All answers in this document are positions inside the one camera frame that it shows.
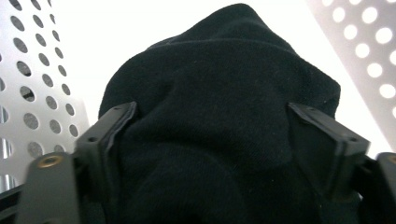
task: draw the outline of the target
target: perforated metal sheet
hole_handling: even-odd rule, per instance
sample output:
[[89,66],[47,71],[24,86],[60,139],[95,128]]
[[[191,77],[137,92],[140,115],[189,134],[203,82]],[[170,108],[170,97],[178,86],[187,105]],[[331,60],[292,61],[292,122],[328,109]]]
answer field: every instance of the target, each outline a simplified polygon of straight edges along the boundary
[[68,83],[50,0],[0,1],[0,192],[24,181],[38,156],[73,152],[88,129]]
[[396,151],[396,0],[306,3]]

